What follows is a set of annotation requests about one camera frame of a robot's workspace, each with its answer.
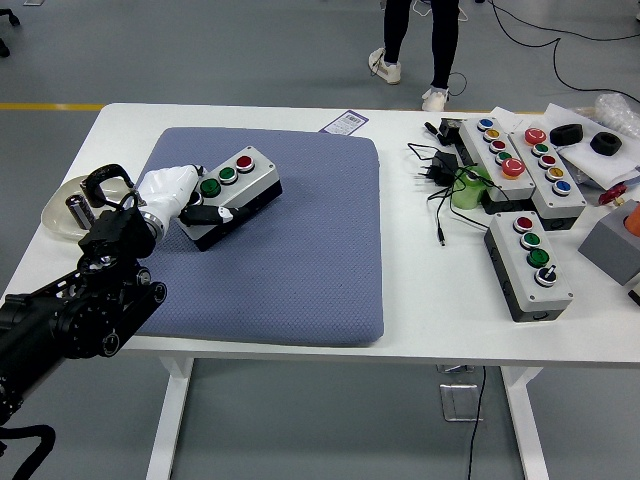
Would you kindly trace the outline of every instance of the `selector switch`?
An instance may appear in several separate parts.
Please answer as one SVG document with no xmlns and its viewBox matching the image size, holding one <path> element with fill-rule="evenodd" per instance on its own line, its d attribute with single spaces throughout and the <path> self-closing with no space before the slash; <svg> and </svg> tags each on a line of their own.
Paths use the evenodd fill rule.
<svg viewBox="0 0 640 480">
<path fill-rule="evenodd" d="M 549 268 L 541 268 L 538 270 L 534 277 L 538 285 L 545 288 L 551 288 L 555 285 L 557 280 L 556 266 L 551 265 Z"/>
</svg>

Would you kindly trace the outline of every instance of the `orange object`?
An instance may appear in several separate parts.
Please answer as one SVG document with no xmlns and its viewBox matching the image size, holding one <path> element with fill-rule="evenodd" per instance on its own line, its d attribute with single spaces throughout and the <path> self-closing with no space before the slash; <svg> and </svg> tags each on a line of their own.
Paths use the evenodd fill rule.
<svg viewBox="0 0 640 480">
<path fill-rule="evenodd" d="M 624 228 L 633 233 L 636 237 L 640 237 L 640 205 L 638 205 L 631 214 L 624 219 Z"/>
</svg>

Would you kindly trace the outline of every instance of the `black rubber part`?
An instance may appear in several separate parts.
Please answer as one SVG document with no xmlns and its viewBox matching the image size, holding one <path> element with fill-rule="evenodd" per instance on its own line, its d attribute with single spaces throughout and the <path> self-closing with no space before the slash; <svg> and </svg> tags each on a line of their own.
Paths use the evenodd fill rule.
<svg viewBox="0 0 640 480">
<path fill-rule="evenodd" d="M 564 147 L 581 142 L 582 136 L 582 125 L 579 123 L 571 123 L 551 130 L 549 132 L 549 141 L 556 147 Z"/>
<path fill-rule="evenodd" d="M 620 150 L 622 140 L 613 133 L 600 132 L 593 137 L 590 145 L 594 152 L 610 157 Z"/>
</svg>

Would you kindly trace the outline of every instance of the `person's leg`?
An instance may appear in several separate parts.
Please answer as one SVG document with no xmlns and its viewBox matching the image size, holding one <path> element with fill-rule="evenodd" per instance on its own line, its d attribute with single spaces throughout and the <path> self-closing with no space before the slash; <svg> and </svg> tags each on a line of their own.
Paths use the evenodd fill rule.
<svg viewBox="0 0 640 480">
<path fill-rule="evenodd" d="M 433 82 L 431 86 L 446 89 L 458 46 L 458 0 L 432 0 Z"/>
<path fill-rule="evenodd" d="M 409 28 L 411 2 L 412 0 L 387 0 L 384 10 L 384 60 L 387 63 L 398 63 L 400 46 Z"/>
</svg>

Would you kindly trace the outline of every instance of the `red button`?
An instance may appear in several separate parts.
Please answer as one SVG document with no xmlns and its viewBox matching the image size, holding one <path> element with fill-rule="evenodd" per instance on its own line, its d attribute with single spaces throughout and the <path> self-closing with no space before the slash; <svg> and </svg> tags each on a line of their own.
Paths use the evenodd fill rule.
<svg viewBox="0 0 640 480">
<path fill-rule="evenodd" d="M 502 162 L 502 173 L 507 178 L 517 178 L 524 170 L 524 163 L 517 158 L 507 158 Z"/>
<path fill-rule="evenodd" d="M 507 148 L 507 144 L 502 140 L 494 140 L 491 142 L 491 145 L 489 145 L 489 150 L 491 150 L 492 153 L 502 152 L 505 148 Z"/>
<path fill-rule="evenodd" d="M 533 222 L 527 217 L 518 217 L 516 221 L 513 222 L 513 228 L 520 233 L 525 233 L 533 228 Z"/>
<path fill-rule="evenodd" d="M 547 134 L 539 128 L 529 128 L 524 132 L 524 141 L 529 145 L 542 143 L 547 139 Z"/>
<path fill-rule="evenodd" d="M 253 159 L 247 155 L 243 155 L 238 160 L 236 160 L 236 167 L 238 171 L 241 173 L 247 173 L 253 170 L 254 167 Z"/>
<path fill-rule="evenodd" d="M 553 158 L 551 155 L 543 155 L 542 157 L 540 157 L 540 160 L 538 160 L 538 165 L 540 165 L 542 168 L 550 168 L 553 167 L 556 164 L 556 159 Z"/>
</svg>

